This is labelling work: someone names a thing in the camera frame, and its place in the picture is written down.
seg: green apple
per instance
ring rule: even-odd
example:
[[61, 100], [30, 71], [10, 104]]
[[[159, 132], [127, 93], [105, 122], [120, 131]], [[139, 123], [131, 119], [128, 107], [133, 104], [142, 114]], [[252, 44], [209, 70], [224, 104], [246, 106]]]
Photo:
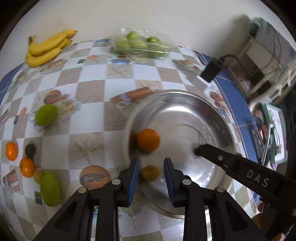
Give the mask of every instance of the green apple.
[[153, 45], [149, 47], [148, 56], [150, 58], [161, 58], [166, 55], [166, 52], [167, 50], [164, 47]]
[[115, 42], [115, 51], [120, 54], [128, 54], [131, 46], [125, 36], [119, 36]]
[[131, 42], [131, 47], [137, 50], [145, 50], [148, 49], [148, 45], [143, 40], [136, 40]]
[[157, 37], [149, 37], [149, 38], [147, 38], [146, 41], [148, 43], [157, 43], [157, 42], [160, 42], [159, 38], [157, 38]]
[[126, 38], [128, 40], [138, 40], [139, 37], [138, 37], [138, 34], [135, 32], [135, 31], [130, 31], [127, 35], [126, 35]]

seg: starfish print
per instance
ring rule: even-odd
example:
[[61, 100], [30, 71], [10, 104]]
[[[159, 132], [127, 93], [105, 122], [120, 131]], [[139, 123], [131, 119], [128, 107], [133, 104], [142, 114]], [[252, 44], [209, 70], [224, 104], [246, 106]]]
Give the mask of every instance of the starfish print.
[[44, 216], [46, 216], [46, 214], [44, 213], [44, 214], [40, 214], [40, 213], [38, 213], [38, 212], [36, 212], [34, 209], [33, 209], [33, 207], [31, 206], [31, 204], [29, 204], [29, 206], [30, 206], [30, 208], [32, 209], [32, 211], [34, 212], [34, 215], [33, 215], [33, 217], [34, 218], [38, 218], [39, 220], [40, 220], [40, 222], [41, 222], [41, 224], [43, 225], [43, 222], [42, 222], [42, 217], [44, 217]]
[[144, 87], [149, 87], [151, 90], [156, 91], [156, 90], [161, 90], [161, 88], [153, 86], [154, 83], [147, 83], [147, 84], [140, 84], [142, 88]]
[[90, 164], [91, 164], [91, 153], [100, 147], [99, 145], [92, 145], [91, 142], [94, 143], [94, 141], [87, 139], [84, 144], [81, 144], [77, 140], [75, 140], [75, 145], [80, 149], [80, 152], [76, 157], [79, 158], [79, 157], [85, 156], [87, 161]]
[[29, 82], [29, 89], [30, 91], [37, 85], [37, 82]]
[[97, 64], [101, 63], [101, 60], [102, 59], [105, 59], [106, 57], [105, 56], [102, 56], [102, 55], [97, 55], [94, 60], [96, 61]]
[[113, 70], [115, 70], [115, 72], [119, 75], [121, 75], [122, 77], [125, 77], [125, 72], [128, 71], [128, 69], [120, 69], [120, 68], [116, 68], [116, 67], [112, 67]]

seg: stainless steel bowl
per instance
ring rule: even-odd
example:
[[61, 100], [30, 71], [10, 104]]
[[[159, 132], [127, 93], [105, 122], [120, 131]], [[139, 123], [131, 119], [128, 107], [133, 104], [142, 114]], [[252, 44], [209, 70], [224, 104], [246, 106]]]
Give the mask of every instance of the stainless steel bowl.
[[[137, 148], [136, 134], [145, 128], [160, 136], [157, 150], [146, 153]], [[187, 91], [169, 90], [150, 95], [132, 111], [124, 130], [123, 157], [140, 160], [140, 168], [156, 165], [161, 170], [154, 182], [139, 182], [139, 189], [155, 211], [173, 218], [184, 218], [184, 208], [174, 208], [169, 201], [163, 160], [170, 157], [176, 169], [201, 187], [225, 189], [231, 178], [218, 166], [194, 155], [193, 149], [209, 143], [230, 153], [235, 145], [228, 125], [220, 114], [201, 97]]]

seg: screw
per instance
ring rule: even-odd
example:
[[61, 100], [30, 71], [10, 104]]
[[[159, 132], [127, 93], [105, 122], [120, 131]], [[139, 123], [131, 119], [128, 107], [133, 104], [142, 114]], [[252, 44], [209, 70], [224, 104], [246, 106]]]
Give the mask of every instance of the screw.
[[191, 181], [189, 179], [184, 179], [182, 182], [184, 185], [190, 185]]
[[119, 185], [120, 183], [121, 183], [121, 181], [119, 179], [112, 180], [113, 185]]
[[219, 193], [225, 192], [225, 188], [223, 188], [223, 187], [217, 187], [216, 189], [217, 189], [217, 192], [219, 192]]
[[86, 187], [81, 187], [81, 188], [78, 189], [78, 192], [81, 193], [81, 194], [85, 193], [86, 191], [87, 191]]

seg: tangerine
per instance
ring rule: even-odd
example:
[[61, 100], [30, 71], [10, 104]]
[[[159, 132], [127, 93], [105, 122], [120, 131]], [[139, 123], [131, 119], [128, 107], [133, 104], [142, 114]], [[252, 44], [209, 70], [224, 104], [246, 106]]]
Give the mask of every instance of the tangerine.
[[152, 152], [159, 146], [160, 138], [155, 130], [144, 129], [137, 134], [136, 141], [140, 150]]
[[35, 172], [35, 164], [29, 158], [22, 158], [20, 161], [20, 172], [24, 177], [30, 178], [34, 175]]
[[17, 145], [14, 142], [7, 142], [5, 148], [5, 155], [7, 159], [10, 161], [14, 161], [17, 158]]

